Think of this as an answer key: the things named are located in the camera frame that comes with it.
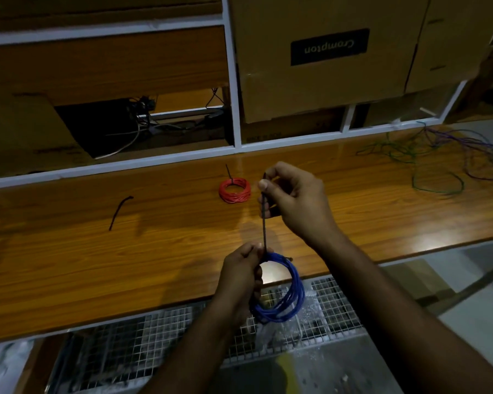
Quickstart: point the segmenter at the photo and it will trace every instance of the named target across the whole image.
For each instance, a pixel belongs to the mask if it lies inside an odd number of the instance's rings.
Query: wooden table
[[[415,191],[411,169],[379,155],[356,156],[360,137],[0,190],[0,340],[29,336],[202,299],[216,289],[223,258],[261,241],[256,181],[284,160],[322,178],[334,216],[377,263],[493,239],[493,183],[464,178],[452,197]],[[422,184],[456,187],[460,148],[425,157]],[[248,179],[253,198],[229,205],[227,177]],[[112,231],[110,221],[123,205]],[[322,260],[280,219],[268,244],[305,277]],[[266,283],[285,278],[264,267]]]

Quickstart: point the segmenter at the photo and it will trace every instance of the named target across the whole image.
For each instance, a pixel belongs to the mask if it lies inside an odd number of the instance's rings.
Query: blue wire
[[[285,296],[277,302],[277,304],[270,309],[265,309],[259,303],[252,303],[250,306],[250,312],[252,315],[262,324],[267,324],[268,322],[286,322],[290,318],[294,317],[303,305],[305,300],[305,288],[297,273],[296,267],[284,256],[278,253],[267,253],[265,261],[275,261],[276,263],[282,264],[290,272],[292,277],[292,283],[290,284],[289,291]],[[280,315],[286,311],[292,304],[296,302],[294,309],[289,311],[287,314]]]

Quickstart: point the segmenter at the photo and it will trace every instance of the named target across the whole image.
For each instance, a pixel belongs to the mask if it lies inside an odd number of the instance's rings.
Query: red wire coil
[[[243,191],[233,193],[227,192],[227,187],[237,185],[243,188]],[[219,196],[227,203],[243,203],[250,199],[250,183],[244,178],[226,179],[219,186]]]

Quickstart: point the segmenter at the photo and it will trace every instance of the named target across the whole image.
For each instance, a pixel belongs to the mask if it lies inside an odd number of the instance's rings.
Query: wire mesh shelf
[[[253,317],[237,330],[223,366],[249,362],[307,346],[365,334],[354,309],[332,277],[304,281],[305,306],[284,324],[257,324]],[[261,301],[274,305],[288,285],[265,289]],[[65,392],[75,393],[152,376],[206,302],[98,326],[85,337]]]

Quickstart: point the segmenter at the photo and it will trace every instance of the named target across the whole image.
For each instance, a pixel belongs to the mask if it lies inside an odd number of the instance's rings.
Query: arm
[[[140,391],[203,393],[223,363],[234,331],[250,315],[249,300],[260,296],[261,245],[246,243],[224,259],[216,294],[157,374]]]
[[[493,366],[342,233],[321,180],[282,162],[266,174],[259,187],[275,203],[261,205],[266,217],[281,215],[322,257],[404,392],[493,393]]]

